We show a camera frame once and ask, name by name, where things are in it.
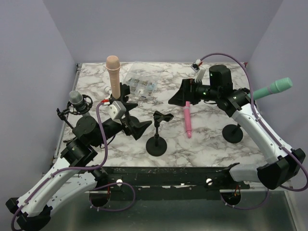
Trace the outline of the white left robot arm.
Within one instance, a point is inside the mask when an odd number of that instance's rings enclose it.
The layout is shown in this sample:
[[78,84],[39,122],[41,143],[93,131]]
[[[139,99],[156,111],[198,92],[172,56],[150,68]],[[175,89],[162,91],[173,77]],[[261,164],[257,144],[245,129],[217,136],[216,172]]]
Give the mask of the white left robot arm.
[[[72,129],[75,138],[67,143],[48,173],[26,194],[6,202],[13,214],[12,230],[18,223],[22,231],[39,231],[50,221],[51,213],[60,203],[93,187],[102,190],[106,186],[102,167],[108,158],[107,140],[121,131],[138,140],[151,125],[151,121],[140,122],[128,111],[124,112],[124,118],[118,115],[114,113],[102,122],[97,111],[96,118],[86,115],[78,120]],[[61,187],[80,171],[87,172],[90,180],[79,183],[67,193],[62,192]]]

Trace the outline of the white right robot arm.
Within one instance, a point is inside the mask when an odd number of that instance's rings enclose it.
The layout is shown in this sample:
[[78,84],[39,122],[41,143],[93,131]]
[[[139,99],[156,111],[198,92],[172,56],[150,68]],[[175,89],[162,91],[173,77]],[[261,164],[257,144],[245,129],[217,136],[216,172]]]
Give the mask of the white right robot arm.
[[240,181],[260,182],[268,189],[274,190],[295,176],[300,164],[306,157],[300,148],[294,149],[281,139],[277,133],[263,122],[257,110],[251,105],[249,90],[235,90],[231,71],[225,65],[214,65],[209,68],[209,85],[192,78],[183,79],[179,90],[168,101],[168,104],[184,106],[186,102],[193,105],[200,101],[214,101],[237,124],[227,125],[223,137],[231,143],[237,143],[236,136],[242,136],[244,129],[262,152],[264,166],[236,164],[221,177],[222,185],[233,188]]

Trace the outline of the pink microphone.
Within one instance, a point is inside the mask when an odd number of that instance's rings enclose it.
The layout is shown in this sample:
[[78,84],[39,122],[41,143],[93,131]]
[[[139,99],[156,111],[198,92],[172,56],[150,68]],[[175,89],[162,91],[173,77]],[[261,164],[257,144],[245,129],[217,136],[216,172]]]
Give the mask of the pink microphone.
[[190,113],[190,102],[186,101],[183,107],[184,123],[187,137],[190,139],[192,137],[192,123],[191,123],[191,113]]

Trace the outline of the black desk mic stand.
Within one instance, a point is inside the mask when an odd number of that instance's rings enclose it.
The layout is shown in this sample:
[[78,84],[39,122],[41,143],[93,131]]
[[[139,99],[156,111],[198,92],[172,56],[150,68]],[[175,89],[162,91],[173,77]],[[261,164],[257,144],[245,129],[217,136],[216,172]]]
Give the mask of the black desk mic stand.
[[129,95],[130,95],[130,87],[126,84],[122,84],[120,83],[120,98],[119,99],[115,99],[112,95],[111,97],[109,98],[110,100],[110,104],[113,102],[113,101],[120,101],[120,102],[128,102],[129,100]]
[[173,119],[173,115],[169,114],[162,114],[159,111],[155,111],[154,113],[154,127],[155,127],[155,134],[151,137],[146,143],[146,151],[149,155],[154,157],[162,156],[167,150],[167,142],[164,138],[159,135],[159,127],[162,121],[169,122]]

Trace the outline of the beige microphone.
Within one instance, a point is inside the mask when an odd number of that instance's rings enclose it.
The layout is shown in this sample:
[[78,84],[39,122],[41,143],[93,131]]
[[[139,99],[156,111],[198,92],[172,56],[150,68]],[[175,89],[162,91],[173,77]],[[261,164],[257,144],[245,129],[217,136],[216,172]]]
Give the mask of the beige microphone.
[[115,55],[110,55],[106,58],[106,69],[109,73],[109,79],[111,84],[112,96],[115,99],[120,98],[120,61],[119,58]]

